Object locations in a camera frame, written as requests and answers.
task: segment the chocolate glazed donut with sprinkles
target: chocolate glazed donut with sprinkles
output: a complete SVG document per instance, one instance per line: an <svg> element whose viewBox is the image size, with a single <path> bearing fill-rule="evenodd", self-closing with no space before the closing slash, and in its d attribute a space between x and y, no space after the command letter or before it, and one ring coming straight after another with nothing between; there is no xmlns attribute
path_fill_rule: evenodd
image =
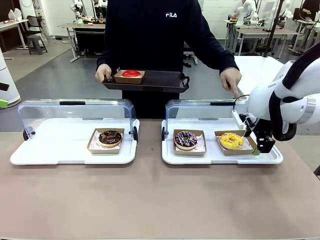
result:
<svg viewBox="0 0 320 240"><path fill-rule="evenodd" d="M192 150L197 146L198 140L192 132L181 131L175 135L174 143L179 149Z"/></svg>

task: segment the white robotic arm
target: white robotic arm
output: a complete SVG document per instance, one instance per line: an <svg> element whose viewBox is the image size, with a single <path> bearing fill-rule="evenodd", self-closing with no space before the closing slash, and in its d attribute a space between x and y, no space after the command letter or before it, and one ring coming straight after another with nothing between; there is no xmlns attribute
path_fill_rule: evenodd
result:
<svg viewBox="0 0 320 240"><path fill-rule="evenodd" d="M245 17L251 17L251 25L257 24L257 20L259 17L256 8L256 2L254 0L246 0L243 6L237 9L237 13L239 14L237 25L243 25Z"/></svg>
<svg viewBox="0 0 320 240"><path fill-rule="evenodd" d="M240 114L246 136L254 132L258 149L269 153L275 140L288 141L297 124L320 121L320 43L283 66L274 81L257 86L249 96L249 114Z"/></svg>
<svg viewBox="0 0 320 240"><path fill-rule="evenodd" d="M75 21L77 24L82 24L81 13L84 9L84 5L81 0L72 0L73 4L70 6L71 10L75 14Z"/></svg>
<svg viewBox="0 0 320 240"><path fill-rule="evenodd" d="M108 6L108 1L99 0L98 6L99 6L100 8L106 8L106 7Z"/></svg>
<svg viewBox="0 0 320 240"><path fill-rule="evenodd" d="M294 15L289 10L291 5L291 0L285 0L284 4L282 5L281 12L279 15L279 21L287 21L289 19L293 19ZM276 17L276 12L278 11L278 8L274 7L271 11L271 14L268 15L264 20L264 29L267 31L270 31L272 29L272 25L274 24L274 19Z"/></svg>

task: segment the table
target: table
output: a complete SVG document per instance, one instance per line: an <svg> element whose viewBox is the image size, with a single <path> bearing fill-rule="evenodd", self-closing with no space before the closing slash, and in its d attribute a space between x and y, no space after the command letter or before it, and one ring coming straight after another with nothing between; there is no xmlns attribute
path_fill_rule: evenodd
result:
<svg viewBox="0 0 320 240"><path fill-rule="evenodd" d="M232 43L231 48L233 49L233 45L238 40L238 36L236 36L236 37L233 36L233 31L236 31L236 29L240 29L240 28L263 29L264 28L263 26L254 26L254 25L238 25L237 26L236 25L237 22L230 21L230 20L224 20L224 22L226 23L226 28L227 28L225 39L224 39L224 50L226 50L228 48L230 43Z"/></svg>
<svg viewBox="0 0 320 240"><path fill-rule="evenodd" d="M140 122L128 165L13 166L0 133L0 236L10 239L297 239L320 236L320 182L287 142L280 165L173 166L161 122Z"/></svg>
<svg viewBox="0 0 320 240"><path fill-rule="evenodd" d="M238 85L242 95L250 94L258 85L272 82L283 67L271 56L235 56L234 60L242 74Z"/></svg>
<svg viewBox="0 0 320 240"><path fill-rule="evenodd" d="M241 35L241 43L240 43L240 49L239 49L239 53L238 55L240 56L241 55L241 50L242 50L242 46L244 44L244 39L255 39L255 43L253 45L253 49L256 48L257 46L257 43L258 43L258 39L264 39L264 38L268 38L269 35L270 35L270 32L267 32L267 31L263 31L262 29L260 28L240 28L240 29L236 29L236 32L238 34L236 34L236 38L237 39L238 35ZM288 35L297 35L298 33L295 32L295 31L291 31L291 30L288 30L288 29L275 29L274 31L274 35L273 35L273 38L276 39L275 41L275 44L274 44L274 47L272 49L272 53L274 54L275 52L275 46L278 44L278 41L279 39L281 39L283 36L284 36L284 41L283 41L283 44L282 44L282 48L281 48L281 51L279 53L279 56L278 56L278 59L280 59L282 57L282 54L283 54L283 51L285 49L285 46L286 46L286 41L287 41L287 36Z"/></svg>
<svg viewBox="0 0 320 240"><path fill-rule="evenodd" d="M24 23L26 29L29 29L28 24L27 24L28 21L29 20L27 20L27 19L22 19L21 21L15 21L15 22L10 22L10 23L4 23L2 21L2 22L0 22L0 33L4 32L6 30L9 30L9 29L17 28L18 32L19 32L19 36L20 36L21 42L22 42L22 46L23 46L23 48L20 48L20 49L28 50L28 48L26 47L25 41L24 41L24 37L22 36L21 30L20 30L20 27L19 27L19 24Z"/></svg>
<svg viewBox="0 0 320 240"><path fill-rule="evenodd" d="M79 55L76 54L75 51L75 46L73 44L71 35L70 35L70 30L71 29L105 29L106 25L105 24L93 24L93 25L88 25L88 24L82 24L82 23L65 23L63 25L58 26L58 28L63 28L66 29L67 33L68 33L68 37L69 37L69 41L71 44L71 49L72 49L72 54L73 54L73 59L70 60L71 63L73 63L74 61L78 60L80 58Z"/></svg>
<svg viewBox="0 0 320 240"><path fill-rule="evenodd" d="M305 29L304 29L304 33L303 33L303 40L302 40L302 42L300 44L300 47L302 47L302 46L304 46L306 44L306 41L307 41L308 35L309 35L309 33L308 33L309 29L307 28L307 26L313 26L315 24L315 22L314 21L305 21L305 20L296 20L295 22L299 23L299 25L298 25L298 28L299 28L298 36L301 33L301 30L302 30L303 26L306 26ZM296 51L297 43L298 43L298 37L296 38L296 40L294 42L294 45L293 45L293 48L292 48L293 51Z"/></svg>

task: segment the transparent display case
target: transparent display case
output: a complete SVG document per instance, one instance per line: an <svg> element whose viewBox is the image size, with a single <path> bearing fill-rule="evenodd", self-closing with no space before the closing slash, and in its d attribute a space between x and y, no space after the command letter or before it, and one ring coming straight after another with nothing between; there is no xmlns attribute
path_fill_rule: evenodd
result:
<svg viewBox="0 0 320 240"><path fill-rule="evenodd" d="M235 100L172 100L166 105L166 119L162 122L162 158L172 165L187 164L279 164L283 156L276 147L260 155L224 155L215 131L244 130L233 118L247 113L243 101ZM203 156L177 155L174 144L175 130L203 131L206 153Z"/></svg>
<svg viewBox="0 0 320 240"><path fill-rule="evenodd" d="M24 142L11 156L15 165L127 164L136 155L139 121L128 100L28 100L18 108ZM92 154L95 129L124 129L118 154Z"/></svg>

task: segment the white wall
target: white wall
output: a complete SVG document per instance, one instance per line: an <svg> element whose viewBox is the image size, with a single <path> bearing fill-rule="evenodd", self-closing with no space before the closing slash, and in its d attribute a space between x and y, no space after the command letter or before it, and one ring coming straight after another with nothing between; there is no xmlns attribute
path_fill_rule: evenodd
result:
<svg viewBox="0 0 320 240"><path fill-rule="evenodd" d="M229 13L234 9L234 6L240 0L205 0L203 4L203 15L209 23L210 29L217 39L224 39L226 36L226 23ZM294 8L299 8L301 0L291 0L292 12ZM48 30L51 35L66 36L67 32L64 28L59 28L59 25L72 23L75 20L75 15L71 11L70 6L72 0L39 0L44 11L45 20L48 25ZM266 2L270 0L262 0L261 9L264 8ZM93 16L91 0L83 0L87 14ZM295 30L294 23L290 20L288 28Z"/></svg>

